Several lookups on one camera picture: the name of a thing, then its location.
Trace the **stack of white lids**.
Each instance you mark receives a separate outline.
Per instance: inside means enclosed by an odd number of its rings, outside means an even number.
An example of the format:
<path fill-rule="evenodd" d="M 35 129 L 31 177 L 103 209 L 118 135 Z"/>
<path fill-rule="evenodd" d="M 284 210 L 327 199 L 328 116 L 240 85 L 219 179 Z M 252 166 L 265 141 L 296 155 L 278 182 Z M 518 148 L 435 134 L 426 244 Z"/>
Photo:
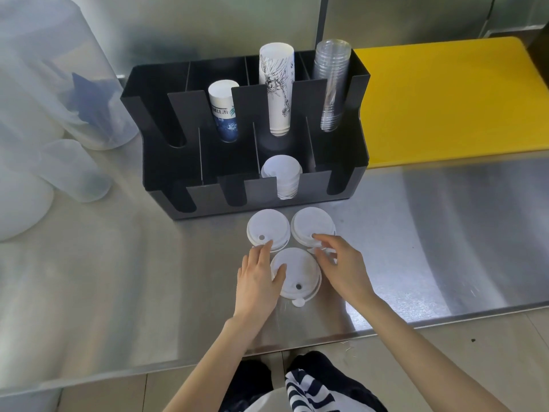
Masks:
<path fill-rule="evenodd" d="M 278 198 L 289 200 L 297 194 L 302 172 L 303 169 L 296 158 L 279 154 L 266 160 L 260 174 L 262 178 L 275 177 Z"/>

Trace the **person's right forearm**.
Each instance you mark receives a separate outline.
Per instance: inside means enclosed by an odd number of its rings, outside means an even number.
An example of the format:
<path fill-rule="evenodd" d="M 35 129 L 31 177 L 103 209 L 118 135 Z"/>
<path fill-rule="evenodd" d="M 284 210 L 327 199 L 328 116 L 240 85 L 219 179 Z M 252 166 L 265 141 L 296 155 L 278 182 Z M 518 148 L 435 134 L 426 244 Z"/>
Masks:
<path fill-rule="evenodd" d="M 511 412 L 375 294 L 353 302 L 433 412 Z"/>

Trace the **white plastic cup lid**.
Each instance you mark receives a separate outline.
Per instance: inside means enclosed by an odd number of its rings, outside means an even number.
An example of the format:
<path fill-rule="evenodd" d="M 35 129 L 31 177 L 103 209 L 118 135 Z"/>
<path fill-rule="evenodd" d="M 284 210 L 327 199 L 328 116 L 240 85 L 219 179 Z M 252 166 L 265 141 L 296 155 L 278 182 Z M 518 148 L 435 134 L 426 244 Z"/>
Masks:
<path fill-rule="evenodd" d="M 309 252 L 300 248 L 286 248 L 271 261 L 273 279 L 284 264 L 286 274 L 280 296 L 290 300 L 297 308 L 302 308 L 319 292 L 322 284 L 321 269 Z"/>
<path fill-rule="evenodd" d="M 246 227 L 248 240 L 253 247 L 273 241 L 271 253 L 284 249 L 291 238 L 288 218 L 274 209 L 264 209 L 254 214 Z"/>
<path fill-rule="evenodd" d="M 305 207 L 298 211 L 291 221 L 292 237 L 307 249 L 322 248 L 314 234 L 336 235 L 337 230 L 331 216 L 318 207 Z"/>

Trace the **stack of clear plastic cups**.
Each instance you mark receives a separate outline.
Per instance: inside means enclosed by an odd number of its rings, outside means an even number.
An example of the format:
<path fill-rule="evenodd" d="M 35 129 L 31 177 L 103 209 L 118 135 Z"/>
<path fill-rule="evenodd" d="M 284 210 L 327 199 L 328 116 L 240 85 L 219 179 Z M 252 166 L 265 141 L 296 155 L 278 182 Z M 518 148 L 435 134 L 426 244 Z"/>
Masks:
<path fill-rule="evenodd" d="M 313 78 L 327 80 L 321 116 L 324 132 L 334 131 L 343 114 L 350 56 L 351 45 L 344 40 L 328 39 L 316 46 Z"/>

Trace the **person's left hand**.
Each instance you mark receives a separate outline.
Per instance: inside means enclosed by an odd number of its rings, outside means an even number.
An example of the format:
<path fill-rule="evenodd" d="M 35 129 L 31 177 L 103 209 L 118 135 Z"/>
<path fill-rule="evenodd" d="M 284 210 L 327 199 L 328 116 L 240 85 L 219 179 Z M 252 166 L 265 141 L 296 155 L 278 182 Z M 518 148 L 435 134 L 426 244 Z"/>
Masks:
<path fill-rule="evenodd" d="M 238 270 L 234 317 L 263 326 L 276 307 L 282 285 L 273 285 L 270 266 L 273 241 L 252 247 Z"/>

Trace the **yellow cutting board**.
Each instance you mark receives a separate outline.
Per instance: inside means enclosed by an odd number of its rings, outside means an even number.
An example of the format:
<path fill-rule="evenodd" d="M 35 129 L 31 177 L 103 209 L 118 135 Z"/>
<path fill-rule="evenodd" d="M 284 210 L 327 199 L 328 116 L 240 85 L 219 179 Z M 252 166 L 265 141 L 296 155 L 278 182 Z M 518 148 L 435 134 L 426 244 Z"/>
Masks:
<path fill-rule="evenodd" d="M 549 88 L 517 37 L 353 52 L 369 169 L 549 150 Z"/>

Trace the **small translucent measuring cup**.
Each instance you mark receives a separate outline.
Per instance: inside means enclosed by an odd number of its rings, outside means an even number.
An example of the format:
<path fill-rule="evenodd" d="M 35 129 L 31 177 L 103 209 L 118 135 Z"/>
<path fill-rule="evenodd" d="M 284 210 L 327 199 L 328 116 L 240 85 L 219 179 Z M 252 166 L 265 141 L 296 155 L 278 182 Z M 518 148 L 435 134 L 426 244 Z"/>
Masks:
<path fill-rule="evenodd" d="M 38 174 L 79 203 L 106 196 L 112 178 L 76 140 L 59 139 L 39 149 Z"/>

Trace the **stack of blue-print paper cups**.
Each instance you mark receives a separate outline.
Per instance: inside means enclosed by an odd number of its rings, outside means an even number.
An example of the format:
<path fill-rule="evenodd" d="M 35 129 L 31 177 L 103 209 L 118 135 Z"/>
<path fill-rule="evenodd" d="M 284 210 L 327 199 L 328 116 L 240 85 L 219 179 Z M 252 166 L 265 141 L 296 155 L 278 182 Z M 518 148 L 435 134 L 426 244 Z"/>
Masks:
<path fill-rule="evenodd" d="M 218 80 L 208 87 L 211 111 L 217 131 L 225 142 L 234 142 L 238 138 L 236 112 L 234 108 L 232 88 L 239 87 L 233 80 Z"/>

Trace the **person's left forearm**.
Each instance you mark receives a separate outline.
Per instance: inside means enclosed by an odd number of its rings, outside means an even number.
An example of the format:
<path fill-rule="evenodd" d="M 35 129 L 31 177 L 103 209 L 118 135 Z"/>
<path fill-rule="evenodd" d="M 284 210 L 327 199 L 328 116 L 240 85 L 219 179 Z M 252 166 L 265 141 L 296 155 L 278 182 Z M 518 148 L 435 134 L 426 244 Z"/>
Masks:
<path fill-rule="evenodd" d="M 221 333 L 162 412 L 218 412 L 230 382 L 266 318 L 238 313 Z"/>

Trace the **person's right hand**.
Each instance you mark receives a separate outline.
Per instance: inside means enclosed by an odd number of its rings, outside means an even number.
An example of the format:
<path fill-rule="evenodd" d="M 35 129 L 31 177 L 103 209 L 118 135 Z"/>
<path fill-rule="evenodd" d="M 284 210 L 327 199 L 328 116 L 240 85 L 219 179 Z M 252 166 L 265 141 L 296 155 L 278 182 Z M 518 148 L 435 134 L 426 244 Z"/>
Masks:
<path fill-rule="evenodd" d="M 362 254 L 338 235 L 314 234 L 325 248 L 337 253 L 337 270 L 325 275 L 333 289 L 358 312 L 365 313 L 371 302 L 376 301 Z"/>

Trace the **black cup and lid organizer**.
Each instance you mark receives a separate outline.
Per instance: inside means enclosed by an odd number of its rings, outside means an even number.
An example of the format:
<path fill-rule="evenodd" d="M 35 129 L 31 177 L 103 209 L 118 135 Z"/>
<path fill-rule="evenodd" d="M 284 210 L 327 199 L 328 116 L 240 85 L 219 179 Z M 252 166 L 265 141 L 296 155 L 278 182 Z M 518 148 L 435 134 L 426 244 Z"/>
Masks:
<path fill-rule="evenodd" d="M 337 129 L 321 130 L 326 82 L 313 80 L 314 50 L 295 53 L 291 127 L 271 134 L 259 56 L 135 66 L 121 100 L 143 138 L 143 186 L 173 220 L 349 199 L 369 163 L 360 107 L 370 73 L 351 52 L 344 111 Z M 233 95 L 238 138 L 218 134 L 207 89 L 239 83 Z M 260 171 L 275 155 L 303 172 L 293 199 L 281 200 L 275 177 Z"/>

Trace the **translucent white plastic bucket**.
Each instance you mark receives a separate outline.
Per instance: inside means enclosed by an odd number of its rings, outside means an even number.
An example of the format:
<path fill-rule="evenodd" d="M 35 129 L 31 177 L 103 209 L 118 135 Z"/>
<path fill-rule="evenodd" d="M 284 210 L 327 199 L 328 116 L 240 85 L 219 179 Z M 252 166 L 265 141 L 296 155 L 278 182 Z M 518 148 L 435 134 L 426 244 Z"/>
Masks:
<path fill-rule="evenodd" d="M 35 174 L 39 147 L 0 121 L 0 242 L 36 225 L 50 210 L 53 187 Z"/>

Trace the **dark trousers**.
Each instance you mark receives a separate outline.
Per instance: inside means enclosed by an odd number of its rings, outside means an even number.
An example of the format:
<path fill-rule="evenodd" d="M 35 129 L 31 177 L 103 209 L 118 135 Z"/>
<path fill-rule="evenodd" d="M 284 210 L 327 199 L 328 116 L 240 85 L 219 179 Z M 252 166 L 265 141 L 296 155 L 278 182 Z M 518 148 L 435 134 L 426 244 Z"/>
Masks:
<path fill-rule="evenodd" d="M 353 380 L 328 357 L 317 351 L 297 355 L 286 373 L 302 369 L 321 381 L 334 397 L 333 412 L 388 412 L 363 384 Z M 218 412 L 292 412 L 285 382 L 274 388 L 269 367 L 258 359 L 243 360 L 237 367 Z"/>

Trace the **stack of line-drawing paper cups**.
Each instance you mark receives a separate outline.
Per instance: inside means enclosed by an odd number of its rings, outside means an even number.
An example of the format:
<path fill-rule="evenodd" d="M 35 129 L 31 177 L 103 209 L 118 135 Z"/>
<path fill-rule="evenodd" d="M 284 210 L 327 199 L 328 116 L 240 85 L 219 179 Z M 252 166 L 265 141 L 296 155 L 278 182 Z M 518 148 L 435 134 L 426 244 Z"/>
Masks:
<path fill-rule="evenodd" d="M 295 81 L 293 47 L 282 42 L 262 46 L 258 80 L 267 88 L 271 134 L 284 136 L 291 126 L 292 89 Z"/>

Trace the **large translucent plastic pitcher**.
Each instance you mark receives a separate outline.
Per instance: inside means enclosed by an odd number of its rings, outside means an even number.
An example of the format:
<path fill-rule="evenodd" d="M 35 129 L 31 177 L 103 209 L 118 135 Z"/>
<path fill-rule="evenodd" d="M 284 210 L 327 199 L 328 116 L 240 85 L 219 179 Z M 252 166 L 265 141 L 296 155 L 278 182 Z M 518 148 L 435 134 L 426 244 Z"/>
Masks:
<path fill-rule="evenodd" d="M 0 67 L 87 149 L 114 149 L 139 133 L 72 0 L 0 0 Z"/>

